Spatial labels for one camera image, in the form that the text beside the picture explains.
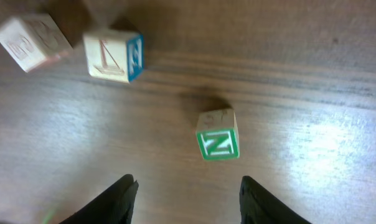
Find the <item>green N wooden block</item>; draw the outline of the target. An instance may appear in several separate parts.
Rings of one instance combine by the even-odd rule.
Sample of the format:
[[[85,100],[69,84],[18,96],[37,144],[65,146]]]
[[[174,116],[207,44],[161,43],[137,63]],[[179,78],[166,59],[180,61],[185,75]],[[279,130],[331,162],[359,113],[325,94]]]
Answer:
[[[207,161],[240,157],[238,126],[232,108],[201,113],[195,135],[202,157]]]

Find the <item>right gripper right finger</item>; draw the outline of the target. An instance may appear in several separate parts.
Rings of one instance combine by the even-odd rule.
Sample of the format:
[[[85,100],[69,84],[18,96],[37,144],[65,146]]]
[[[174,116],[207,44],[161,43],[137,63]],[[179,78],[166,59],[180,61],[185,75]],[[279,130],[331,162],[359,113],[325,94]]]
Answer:
[[[240,186],[241,224],[310,224],[250,176]]]

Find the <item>plain wooden block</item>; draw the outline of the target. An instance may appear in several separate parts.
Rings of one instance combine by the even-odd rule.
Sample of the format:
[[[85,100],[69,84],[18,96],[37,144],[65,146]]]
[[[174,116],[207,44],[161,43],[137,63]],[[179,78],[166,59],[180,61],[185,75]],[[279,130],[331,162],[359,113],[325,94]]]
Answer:
[[[131,83],[144,70],[144,38],[139,32],[98,29],[83,34],[92,77]]]

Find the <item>red-sided block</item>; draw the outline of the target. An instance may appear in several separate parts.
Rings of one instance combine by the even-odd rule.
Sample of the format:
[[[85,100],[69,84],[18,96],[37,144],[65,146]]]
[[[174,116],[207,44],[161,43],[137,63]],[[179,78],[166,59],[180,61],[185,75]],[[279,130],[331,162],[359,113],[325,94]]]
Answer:
[[[0,44],[26,73],[73,50],[49,14],[10,17],[0,25]]]

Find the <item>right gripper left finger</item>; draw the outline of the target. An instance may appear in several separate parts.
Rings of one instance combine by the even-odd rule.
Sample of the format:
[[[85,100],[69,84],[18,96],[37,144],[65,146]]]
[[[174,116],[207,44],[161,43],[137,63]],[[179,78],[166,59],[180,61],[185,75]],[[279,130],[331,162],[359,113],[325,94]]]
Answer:
[[[131,224],[138,187],[126,174],[60,224]]]

